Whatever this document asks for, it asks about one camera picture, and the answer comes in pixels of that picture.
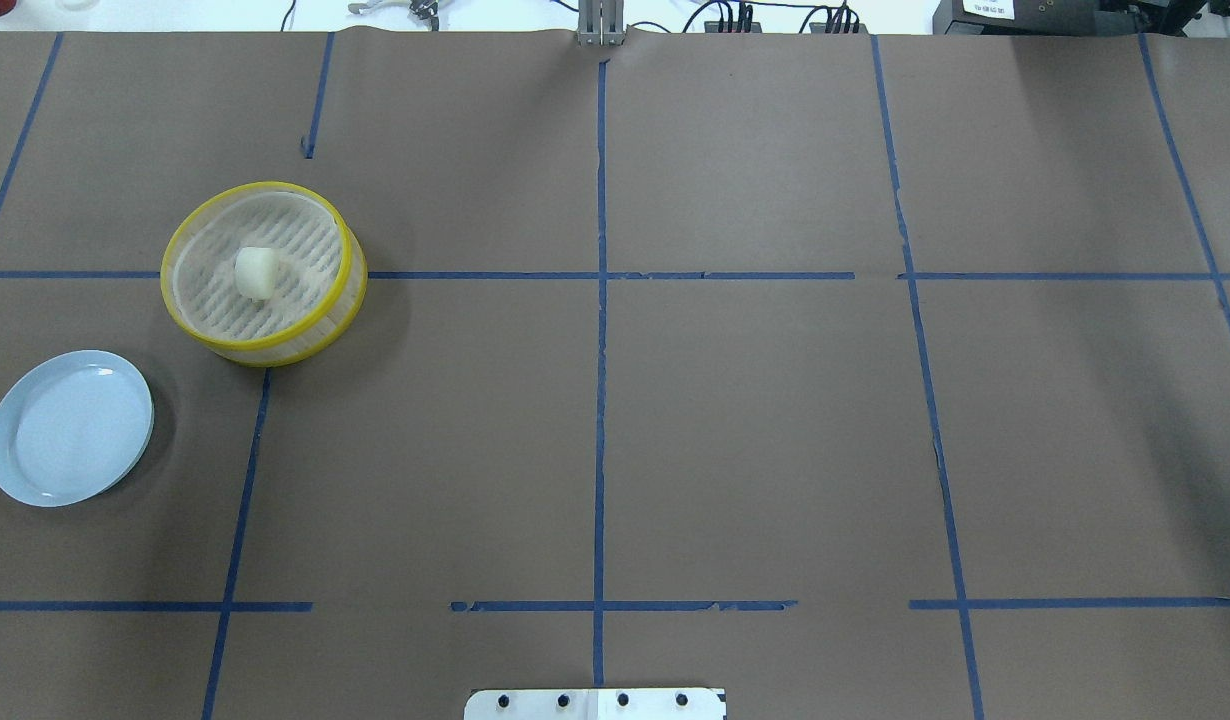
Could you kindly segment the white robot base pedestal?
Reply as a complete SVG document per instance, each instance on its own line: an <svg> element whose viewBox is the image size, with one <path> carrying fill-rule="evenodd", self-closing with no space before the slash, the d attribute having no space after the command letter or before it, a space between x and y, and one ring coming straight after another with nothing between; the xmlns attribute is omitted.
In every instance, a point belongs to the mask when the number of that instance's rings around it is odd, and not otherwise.
<svg viewBox="0 0 1230 720"><path fill-rule="evenodd" d="M705 687L486 689L464 719L726 719L724 690Z"/></svg>

